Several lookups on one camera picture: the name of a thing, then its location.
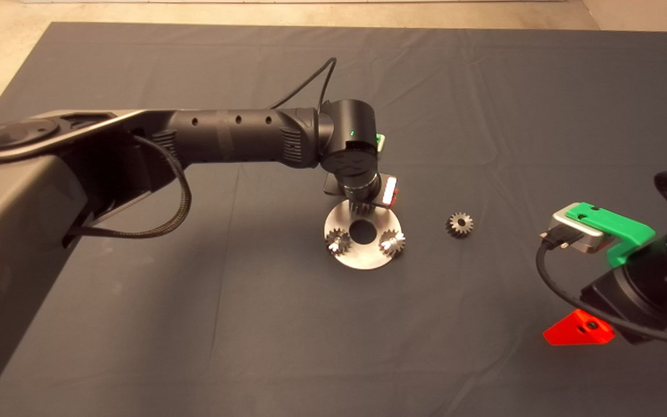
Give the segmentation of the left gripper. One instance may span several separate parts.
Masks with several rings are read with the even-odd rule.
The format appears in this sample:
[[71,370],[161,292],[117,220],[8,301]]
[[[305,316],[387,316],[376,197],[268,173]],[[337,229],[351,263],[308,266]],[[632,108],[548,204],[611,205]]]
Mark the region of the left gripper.
[[368,172],[359,176],[327,174],[323,192],[343,197],[354,205],[369,205],[391,209],[399,195],[399,179],[395,175]]

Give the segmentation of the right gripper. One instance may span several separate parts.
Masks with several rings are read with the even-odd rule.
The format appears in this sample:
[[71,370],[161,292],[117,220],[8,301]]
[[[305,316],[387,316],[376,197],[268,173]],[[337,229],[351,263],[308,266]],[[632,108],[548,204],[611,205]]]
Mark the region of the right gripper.
[[[623,267],[614,268],[581,290],[580,300],[608,314],[650,329],[667,330],[667,309],[640,295]],[[582,309],[575,309],[543,332],[551,346],[607,344],[613,327]]]

